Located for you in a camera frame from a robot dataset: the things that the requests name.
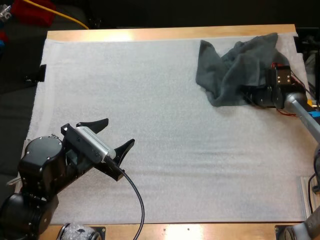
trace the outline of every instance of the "red wire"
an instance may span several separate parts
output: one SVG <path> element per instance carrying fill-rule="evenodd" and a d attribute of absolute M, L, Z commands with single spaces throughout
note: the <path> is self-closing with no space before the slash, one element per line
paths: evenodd
<path fill-rule="evenodd" d="M 288 117 L 296 117 L 296 115 L 294 113 L 288 113 L 286 111 L 282 111 L 282 110 L 279 110 L 277 109 L 276 110 L 278 113 L 282 114 L 282 115 L 285 115 L 285 116 L 288 116 Z"/>

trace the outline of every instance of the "wooden board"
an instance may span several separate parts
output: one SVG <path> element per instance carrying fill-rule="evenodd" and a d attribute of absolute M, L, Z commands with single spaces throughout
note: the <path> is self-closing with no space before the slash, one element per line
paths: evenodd
<path fill-rule="evenodd" d="M 293 24 L 210 26 L 181 28 L 99 29 L 49 31 L 47 38 L 74 42 L 124 42 L 166 39 L 194 39 L 229 36 L 255 36 L 295 32 Z M 275 240 L 275 225 L 280 223 L 191 223 L 145 224 L 140 240 Z M 132 240 L 137 224 L 109 224 L 107 240 Z M 51 225 L 40 240 L 55 240 L 61 225 Z"/>
<path fill-rule="evenodd" d="M 275 225 L 293 223 L 145 224 L 140 240 L 275 240 Z M 132 240 L 137 224 L 96 225 L 106 228 L 106 240 Z M 61 225 L 50 226 L 40 240 L 56 240 Z"/>
<path fill-rule="evenodd" d="M 47 39 L 74 42 L 126 42 L 165 39 L 194 39 L 227 36 L 255 36 L 270 33 L 291 33 L 293 24 L 247 25 L 247 26 L 205 26 L 140 29 L 98 29 L 49 31 Z"/>

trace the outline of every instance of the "gray cloth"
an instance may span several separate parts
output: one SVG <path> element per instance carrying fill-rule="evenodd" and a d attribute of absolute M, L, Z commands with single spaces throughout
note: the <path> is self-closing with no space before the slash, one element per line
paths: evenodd
<path fill-rule="evenodd" d="M 288 59 L 276 49 L 277 33 L 257 36 L 250 41 L 238 41 L 223 57 L 214 46 L 200 43 L 196 83 L 205 88 L 209 102 L 215 107 L 246 104 L 241 85 L 265 83 L 265 69 L 271 64 L 288 65 Z"/>

